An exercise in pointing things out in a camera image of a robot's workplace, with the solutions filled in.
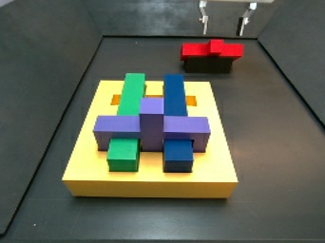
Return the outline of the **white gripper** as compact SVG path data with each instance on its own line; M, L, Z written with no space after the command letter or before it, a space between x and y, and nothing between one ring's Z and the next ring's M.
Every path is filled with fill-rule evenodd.
M237 18L237 28L236 28L236 36L240 36L243 34L244 26L248 24L248 19L256 9L257 4L270 4L275 0L207 0L209 2L235 2L235 3L249 3L247 6L247 9L241 16ZM197 8L200 12L200 18L199 21L203 25L203 35L207 34L207 27L208 27L208 15L205 13L205 6L207 6L205 0L199 0Z

